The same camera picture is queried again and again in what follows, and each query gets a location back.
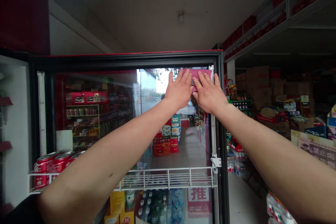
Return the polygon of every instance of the white wire rack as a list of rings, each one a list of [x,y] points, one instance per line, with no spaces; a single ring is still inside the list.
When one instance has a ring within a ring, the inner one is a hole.
[[[217,187],[216,167],[169,168],[130,170],[120,181],[114,191],[173,189],[195,187]],[[49,183],[53,175],[59,173],[29,173],[28,193],[39,194],[40,190],[34,189],[35,176],[48,176]]]

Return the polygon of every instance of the ceiling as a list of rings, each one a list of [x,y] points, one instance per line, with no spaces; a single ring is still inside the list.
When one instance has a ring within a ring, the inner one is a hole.
[[[84,1],[127,52],[144,52],[211,49],[264,0]]]

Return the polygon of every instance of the coca-cola can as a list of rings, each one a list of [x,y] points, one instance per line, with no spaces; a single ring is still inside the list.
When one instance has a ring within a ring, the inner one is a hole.
[[[69,159],[69,161],[67,162],[67,164],[65,165],[65,167],[67,167],[69,164],[71,164],[73,161],[75,161],[76,158],[78,158],[78,157],[79,157],[80,155],[82,155],[84,152],[85,152],[85,150],[82,151],[82,152],[78,152],[78,153],[76,153],[75,155],[72,155],[71,158]]]
[[[52,165],[52,172],[53,173],[60,173],[66,168],[67,163],[69,162],[70,158],[74,155],[74,152],[66,152],[58,155],[54,163]],[[58,175],[53,175],[52,179],[54,180]]]
[[[59,152],[52,152],[44,155],[36,161],[34,164],[34,173],[52,173],[53,162]],[[34,189],[39,190],[49,185],[49,176],[34,176]]]

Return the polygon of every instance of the store shelf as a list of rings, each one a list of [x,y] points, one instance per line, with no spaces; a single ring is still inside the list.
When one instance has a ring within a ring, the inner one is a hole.
[[[98,104],[90,104],[90,105],[68,105],[67,107],[90,107],[90,106],[98,106]]]
[[[80,115],[80,116],[79,115],[73,115],[73,116],[72,115],[70,115],[70,116],[67,115],[67,117],[89,117],[89,116],[98,116],[98,114],[96,114],[96,115]]]
[[[82,126],[67,126],[67,128],[91,127],[91,126],[99,126],[99,124],[94,124],[94,125],[82,125]]]
[[[75,137],[99,137],[99,135],[87,135],[87,136],[72,136],[73,138]]]

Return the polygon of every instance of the poster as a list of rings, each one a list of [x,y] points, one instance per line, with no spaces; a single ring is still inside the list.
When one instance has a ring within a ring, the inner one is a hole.
[[[291,131],[291,141],[300,149],[336,170],[336,141],[295,130]]]

